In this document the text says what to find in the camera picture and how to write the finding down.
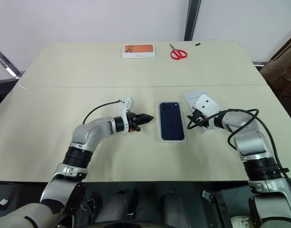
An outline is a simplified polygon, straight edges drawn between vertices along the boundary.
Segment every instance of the black smartphone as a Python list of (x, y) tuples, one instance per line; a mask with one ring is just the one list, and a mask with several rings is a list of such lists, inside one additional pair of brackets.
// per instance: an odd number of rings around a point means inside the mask
[(182, 141), (185, 139), (181, 107), (178, 102), (159, 103), (161, 140)]

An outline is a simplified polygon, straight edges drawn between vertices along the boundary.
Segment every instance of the white wall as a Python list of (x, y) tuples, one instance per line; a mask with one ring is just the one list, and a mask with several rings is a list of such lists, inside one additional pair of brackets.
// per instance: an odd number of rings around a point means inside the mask
[(291, 37), (291, 0), (202, 0), (193, 40), (238, 40), (268, 61)]
[(183, 40), (187, 10), (188, 0), (0, 0), (0, 51), (22, 71), (49, 42)]

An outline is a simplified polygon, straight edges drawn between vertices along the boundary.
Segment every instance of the scissors blade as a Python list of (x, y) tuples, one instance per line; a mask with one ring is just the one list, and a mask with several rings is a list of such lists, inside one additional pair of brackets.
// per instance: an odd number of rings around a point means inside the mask
[(170, 47), (173, 49), (173, 51), (176, 51), (176, 50), (177, 50), (175, 47), (173, 47), (172, 44), (169, 44), (169, 45), (170, 45)]

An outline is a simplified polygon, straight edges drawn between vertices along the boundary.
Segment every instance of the beige table surface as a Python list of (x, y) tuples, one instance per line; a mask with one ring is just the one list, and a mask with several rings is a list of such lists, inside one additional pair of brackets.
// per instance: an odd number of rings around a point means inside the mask
[[(32, 88), (20, 87), (0, 105), (0, 180), (49, 181), (63, 161), (74, 128), (94, 107), (128, 95), (132, 111), (153, 115), (141, 132), (104, 139), (92, 157), (86, 181), (246, 180), (239, 156), (224, 130), (187, 130), (186, 144), (165, 144), (158, 136), (158, 102), (181, 101), (186, 92), (205, 89), (226, 108), (259, 108), (284, 167), (291, 170), (291, 119), (267, 85), (177, 87)], [(91, 119), (118, 116), (117, 106), (99, 109)]]
[(236, 41), (171, 42), (187, 59), (171, 59), (169, 42), (156, 58), (123, 59), (128, 43), (48, 45), (24, 74), (25, 87), (213, 86), (265, 84)]

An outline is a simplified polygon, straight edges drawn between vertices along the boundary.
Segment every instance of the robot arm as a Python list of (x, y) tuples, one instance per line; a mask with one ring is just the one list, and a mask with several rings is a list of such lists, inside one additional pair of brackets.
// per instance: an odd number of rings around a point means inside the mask
[(121, 117), (100, 118), (75, 128), (65, 158), (42, 192), (40, 203), (27, 204), (1, 217), (0, 228), (52, 228), (78, 210), (85, 193), (82, 180), (101, 140), (117, 132), (139, 132), (139, 125), (153, 119), (147, 114), (129, 111), (132, 105), (129, 97), (119, 101)]
[(210, 97), (201, 95), (193, 105), (193, 116), (188, 117), (195, 125), (191, 127), (190, 122), (188, 129), (205, 126), (231, 132), (234, 139), (232, 146), (238, 151), (249, 178), (250, 189), (256, 194), (249, 199), (254, 223), (259, 226), (272, 219), (291, 222), (291, 186), (282, 176), (288, 169), (283, 169), (277, 163), (268, 141), (259, 131), (255, 115), (250, 111), (222, 111), (217, 107)]

